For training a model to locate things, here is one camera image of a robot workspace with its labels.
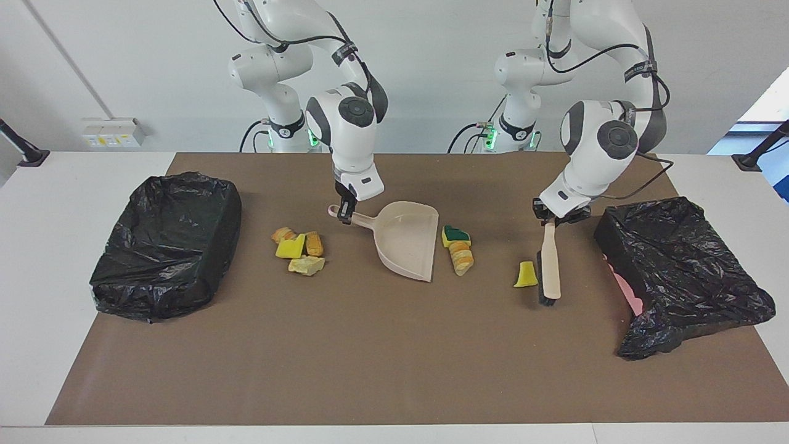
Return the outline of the yellow sponge wedge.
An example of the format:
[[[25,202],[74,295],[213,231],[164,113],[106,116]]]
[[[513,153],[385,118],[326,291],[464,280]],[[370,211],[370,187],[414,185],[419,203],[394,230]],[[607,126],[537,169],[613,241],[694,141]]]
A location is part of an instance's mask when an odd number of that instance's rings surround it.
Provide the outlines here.
[[[524,287],[532,287],[539,284],[538,274],[536,273],[535,264],[532,261],[522,261],[518,265],[518,276],[513,287],[515,289],[524,289]]]

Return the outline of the white wall outlet box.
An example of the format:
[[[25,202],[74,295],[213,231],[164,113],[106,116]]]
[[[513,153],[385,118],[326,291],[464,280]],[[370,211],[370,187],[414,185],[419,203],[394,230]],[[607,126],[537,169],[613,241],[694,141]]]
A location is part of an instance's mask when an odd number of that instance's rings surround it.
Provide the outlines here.
[[[81,137],[91,149],[138,149],[147,137],[136,118],[82,118]]]

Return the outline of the brown table mat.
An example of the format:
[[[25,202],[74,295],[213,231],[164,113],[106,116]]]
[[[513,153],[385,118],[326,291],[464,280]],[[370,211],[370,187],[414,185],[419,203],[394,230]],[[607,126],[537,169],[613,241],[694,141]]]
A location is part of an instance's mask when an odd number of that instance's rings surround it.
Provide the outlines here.
[[[558,230],[562,298],[515,289],[542,241],[531,199],[564,154],[377,155],[386,191],[361,202],[434,206],[470,233],[454,275],[440,244],[432,281],[378,259],[372,233],[327,214],[338,202],[319,154],[178,154],[239,189],[240,239],[204,309],[149,324],[99,314],[49,425],[783,422],[789,385],[758,332],[740,327],[640,361],[615,354],[628,302],[593,218]],[[271,235],[318,231],[324,269],[288,271]]]

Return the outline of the beige plastic dustpan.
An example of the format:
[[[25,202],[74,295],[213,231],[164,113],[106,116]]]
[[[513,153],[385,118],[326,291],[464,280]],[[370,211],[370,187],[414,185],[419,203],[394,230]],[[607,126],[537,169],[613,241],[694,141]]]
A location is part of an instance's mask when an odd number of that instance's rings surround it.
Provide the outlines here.
[[[436,208],[397,200],[377,216],[353,213],[352,224],[370,229],[378,257],[392,272],[417,281],[432,281],[439,213]]]

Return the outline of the yellow notched sponge piece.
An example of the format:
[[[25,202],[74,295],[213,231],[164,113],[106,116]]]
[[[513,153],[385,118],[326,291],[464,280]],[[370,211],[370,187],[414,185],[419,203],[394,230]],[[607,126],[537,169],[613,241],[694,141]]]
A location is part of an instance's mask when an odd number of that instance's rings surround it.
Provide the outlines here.
[[[305,250],[305,234],[299,234],[292,238],[280,240],[274,255],[283,259],[298,259],[303,256]]]

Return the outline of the black clamp stand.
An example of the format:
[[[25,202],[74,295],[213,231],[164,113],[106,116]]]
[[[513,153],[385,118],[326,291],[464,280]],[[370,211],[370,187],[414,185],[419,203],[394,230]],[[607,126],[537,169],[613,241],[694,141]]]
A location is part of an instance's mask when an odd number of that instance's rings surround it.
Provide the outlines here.
[[[761,143],[747,154],[732,154],[732,160],[741,171],[762,172],[758,161],[762,155],[769,154],[789,143],[789,119],[786,119],[770,135],[767,135]]]
[[[22,155],[22,160],[18,163],[18,167],[36,168],[51,154],[50,150],[39,149],[17,134],[2,118],[0,118],[0,134]]]

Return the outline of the green and yellow sponge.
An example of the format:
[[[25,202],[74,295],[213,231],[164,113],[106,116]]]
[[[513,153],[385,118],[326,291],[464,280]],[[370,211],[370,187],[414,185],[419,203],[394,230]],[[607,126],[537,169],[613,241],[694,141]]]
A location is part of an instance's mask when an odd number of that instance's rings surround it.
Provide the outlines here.
[[[451,225],[444,225],[441,230],[442,244],[445,249],[448,249],[454,242],[461,242],[465,245],[471,245],[470,235],[466,231],[455,228]]]

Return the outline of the pink plastic bin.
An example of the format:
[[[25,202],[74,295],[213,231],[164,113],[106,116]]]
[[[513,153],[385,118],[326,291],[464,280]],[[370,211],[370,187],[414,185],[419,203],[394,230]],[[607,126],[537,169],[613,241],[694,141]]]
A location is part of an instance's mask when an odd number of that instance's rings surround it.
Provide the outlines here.
[[[624,295],[624,298],[626,299],[626,301],[628,301],[628,304],[631,307],[633,315],[634,316],[641,315],[644,312],[643,301],[639,297],[637,297],[637,295],[635,295],[633,287],[629,285],[626,279],[623,278],[623,276],[621,276],[619,273],[617,273],[612,265],[610,265],[609,263],[607,263],[607,265],[611,270],[611,272],[613,273],[615,280],[617,281],[621,289],[621,292]]]

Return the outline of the pale yellow piece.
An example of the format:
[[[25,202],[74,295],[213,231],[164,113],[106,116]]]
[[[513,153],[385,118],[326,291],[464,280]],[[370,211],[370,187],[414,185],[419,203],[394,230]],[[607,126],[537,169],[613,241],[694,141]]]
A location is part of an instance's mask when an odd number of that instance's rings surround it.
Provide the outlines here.
[[[325,258],[303,255],[299,258],[290,260],[288,271],[304,276],[313,276],[317,272],[323,270],[325,264]]]

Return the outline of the black trash bag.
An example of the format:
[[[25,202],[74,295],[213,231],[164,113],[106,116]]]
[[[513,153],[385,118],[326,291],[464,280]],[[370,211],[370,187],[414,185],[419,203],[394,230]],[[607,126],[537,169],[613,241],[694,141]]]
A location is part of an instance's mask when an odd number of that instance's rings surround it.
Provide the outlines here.
[[[772,320],[777,306],[686,197],[609,206],[594,238],[643,309],[617,355],[642,360],[688,339]]]
[[[147,178],[91,275],[96,310],[154,323],[211,303],[233,261],[241,219],[231,181],[198,172]]]

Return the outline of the large orange striped bread piece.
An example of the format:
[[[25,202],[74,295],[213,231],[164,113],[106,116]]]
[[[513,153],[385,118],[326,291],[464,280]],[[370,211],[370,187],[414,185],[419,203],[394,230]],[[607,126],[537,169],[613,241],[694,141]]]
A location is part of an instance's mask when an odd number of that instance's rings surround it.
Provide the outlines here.
[[[464,276],[473,267],[475,260],[470,244],[465,241],[453,241],[448,245],[454,272],[457,276]]]

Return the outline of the beige handled black bristle brush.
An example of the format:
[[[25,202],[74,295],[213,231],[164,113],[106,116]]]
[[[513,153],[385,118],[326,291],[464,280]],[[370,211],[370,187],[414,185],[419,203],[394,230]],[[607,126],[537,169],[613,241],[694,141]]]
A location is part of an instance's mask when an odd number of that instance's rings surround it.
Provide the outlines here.
[[[560,265],[555,243],[555,220],[544,225],[544,238],[539,253],[540,304],[553,306],[561,298]]]

